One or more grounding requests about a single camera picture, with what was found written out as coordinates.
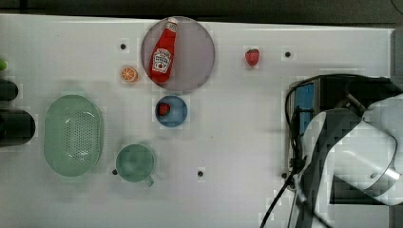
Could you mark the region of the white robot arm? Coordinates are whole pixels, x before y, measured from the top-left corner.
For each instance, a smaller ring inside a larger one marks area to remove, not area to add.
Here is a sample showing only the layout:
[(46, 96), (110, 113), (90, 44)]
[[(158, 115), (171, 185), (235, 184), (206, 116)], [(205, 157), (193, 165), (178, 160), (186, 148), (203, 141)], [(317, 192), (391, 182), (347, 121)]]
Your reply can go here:
[(385, 205), (402, 202), (402, 97), (322, 111), (302, 136), (305, 162), (292, 177), (296, 194), (287, 228), (336, 228), (331, 205), (338, 178)]

